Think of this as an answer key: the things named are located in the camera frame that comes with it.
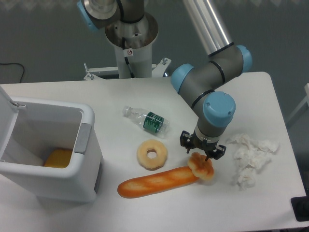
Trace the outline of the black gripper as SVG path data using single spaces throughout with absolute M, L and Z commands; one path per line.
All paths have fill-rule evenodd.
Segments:
M 217 145 L 220 137 L 203 137 L 199 138 L 195 133 L 190 134 L 187 131 L 182 131 L 180 135 L 180 145 L 189 153 L 191 149 L 198 148 L 206 154 L 205 161 L 209 159 L 220 159 L 226 151 L 226 146 Z

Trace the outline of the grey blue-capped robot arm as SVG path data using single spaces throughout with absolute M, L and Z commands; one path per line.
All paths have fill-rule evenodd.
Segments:
M 236 103 L 217 88 L 247 72 L 253 59 L 245 46 L 234 44 L 214 1 L 185 0 L 184 5 L 209 62 L 199 68 L 184 64 L 171 76 L 174 89 L 198 117 L 193 133 L 181 133 L 180 144 L 187 151 L 198 148 L 206 159 L 218 160 L 226 151 L 218 141 L 233 119 Z

